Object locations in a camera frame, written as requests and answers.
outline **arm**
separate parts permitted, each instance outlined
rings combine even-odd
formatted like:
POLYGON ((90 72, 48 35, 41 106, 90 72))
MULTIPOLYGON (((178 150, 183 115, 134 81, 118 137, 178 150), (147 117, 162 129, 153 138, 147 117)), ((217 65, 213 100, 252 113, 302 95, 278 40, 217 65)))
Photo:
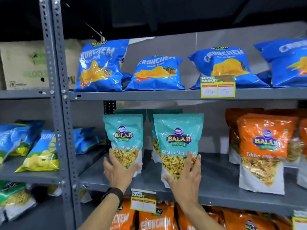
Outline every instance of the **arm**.
POLYGON ((164 179, 171 187, 172 193, 185 216, 196 230, 225 230, 198 203, 198 190, 201 182, 201 155, 197 156, 193 168, 191 163, 192 152, 189 152, 179 180, 175 181, 170 175, 164 176, 164 179))
MULTIPOLYGON (((126 169, 116 159, 110 148, 109 157, 112 164, 105 157, 103 160, 103 173, 110 182, 110 187, 116 187, 124 194, 132 181, 133 174, 140 168, 140 163, 126 169)), ((110 230, 112 221, 119 206, 119 198, 115 194, 108 194, 99 206, 82 224, 79 230, 110 230)))

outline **yellow price tag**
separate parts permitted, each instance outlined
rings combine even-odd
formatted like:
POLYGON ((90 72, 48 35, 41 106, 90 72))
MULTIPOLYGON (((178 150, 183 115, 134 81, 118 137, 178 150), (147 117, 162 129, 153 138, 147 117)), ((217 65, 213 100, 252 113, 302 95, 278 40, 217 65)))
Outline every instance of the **yellow price tag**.
POLYGON ((236 96, 234 75, 201 77, 201 98, 221 98, 236 96))
POLYGON ((307 229, 307 218, 293 217, 293 230, 306 230, 307 229))
POLYGON ((156 213, 157 193, 149 190, 131 189, 130 209, 156 213))

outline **hand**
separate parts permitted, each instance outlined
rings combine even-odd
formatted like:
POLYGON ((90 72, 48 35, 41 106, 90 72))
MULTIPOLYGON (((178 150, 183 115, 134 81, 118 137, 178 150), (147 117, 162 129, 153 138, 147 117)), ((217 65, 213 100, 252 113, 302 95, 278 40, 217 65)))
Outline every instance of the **hand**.
POLYGON ((134 173, 141 167, 141 163, 134 164, 126 169, 122 164, 116 159, 115 154, 110 148, 109 157, 112 164, 109 163, 108 159, 105 157, 103 159, 104 171, 106 178, 110 182, 110 187, 116 187, 122 191, 124 194, 128 186, 132 181, 134 173))
POLYGON ((187 154, 185 165, 180 178, 176 181, 172 176, 165 175, 163 178, 171 187, 175 200, 180 205, 184 213, 189 208, 194 208, 198 203, 198 190, 201 182, 201 155, 198 154, 194 167, 191 170, 192 152, 187 154))

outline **black wristwatch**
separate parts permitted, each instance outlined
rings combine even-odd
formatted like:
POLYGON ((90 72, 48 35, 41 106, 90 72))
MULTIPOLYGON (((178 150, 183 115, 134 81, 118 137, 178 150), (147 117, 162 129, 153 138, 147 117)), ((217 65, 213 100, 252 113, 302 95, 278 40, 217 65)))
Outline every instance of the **black wristwatch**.
POLYGON ((122 204, 122 201, 123 201, 123 199, 124 199, 124 194, 122 193, 122 191, 121 191, 120 189, 116 188, 116 187, 110 187, 110 188, 106 191, 106 193, 102 196, 101 201, 104 200, 104 198, 105 198, 108 194, 115 194, 115 195, 118 197, 118 199, 119 199, 119 205, 118 205, 118 207, 120 207, 121 204, 122 204))

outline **forearm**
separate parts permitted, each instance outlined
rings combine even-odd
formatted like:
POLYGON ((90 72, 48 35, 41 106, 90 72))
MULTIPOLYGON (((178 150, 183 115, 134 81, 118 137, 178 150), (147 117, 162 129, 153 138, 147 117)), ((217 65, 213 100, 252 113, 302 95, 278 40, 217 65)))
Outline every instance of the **forearm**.
POLYGON ((118 197, 112 193, 108 194, 79 230, 110 230, 118 206, 118 197))
POLYGON ((206 213, 200 204, 190 205, 182 210, 196 230, 225 230, 206 213))

